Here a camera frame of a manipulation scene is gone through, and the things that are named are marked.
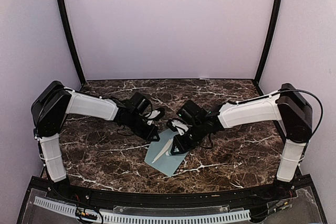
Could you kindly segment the teal paper envelope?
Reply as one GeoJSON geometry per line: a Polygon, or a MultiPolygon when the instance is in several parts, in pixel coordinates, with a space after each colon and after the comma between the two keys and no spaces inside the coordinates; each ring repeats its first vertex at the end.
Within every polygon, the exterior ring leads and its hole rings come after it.
{"type": "Polygon", "coordinates": [[[173,176],[184,158],[187,156],[188,152],[171,156],[166,156],[166,154],[164,154],[155,163],[152,163],[152,161],[163,148],[163,146],[167,143],[167,141],[173,138],[175,135],[178,135],[178,133],[173,132],[170,129],[161,132],[159,134],[160,140],[158,142],[151,142],[144,159],[148,165],[163,173],[167,177],[173,176]]]}

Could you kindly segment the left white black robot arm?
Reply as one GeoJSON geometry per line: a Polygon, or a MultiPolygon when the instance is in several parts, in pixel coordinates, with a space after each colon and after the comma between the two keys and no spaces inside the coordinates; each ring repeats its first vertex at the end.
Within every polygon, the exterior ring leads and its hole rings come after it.
{"type": "Polygon", "coordinates": [[[89,116],[128,127],[139,138],[159,141],[159,128],[154,124],[165,115],[164,108],[155,109],[151,101],[136,92],[130,99],[96,97],[65,87],[53,81],[31,106],[34,138],[38,142],[40,158],[47,174],[54,182],[53,191],[63,201],[74,197],[74,189],[65,181],[59,138],[70,114],[89,116]]]}

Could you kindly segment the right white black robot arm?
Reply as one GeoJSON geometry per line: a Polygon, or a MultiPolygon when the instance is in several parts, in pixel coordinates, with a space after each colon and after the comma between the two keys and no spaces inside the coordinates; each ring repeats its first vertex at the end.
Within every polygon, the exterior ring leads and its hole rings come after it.
{"type": "Polygon", "coordinates": [[[188,100],[178,110],[177,116],[189,128],[173,137],[170,154],[185,154],[200,146],[205,137],[236,126],[282,122],[286,132],[285,146],[277,170],[277,181],[268,187],[269,197],[278,200],[287,193],[287,183],[294,178],[307,146],[318,129],[313,125],[313,109],[304,98],[305,94],[318,100],[313,93],[296,89],[289,83],[256,98],[227,101],[212,107],[210,111],[188,100]]]}

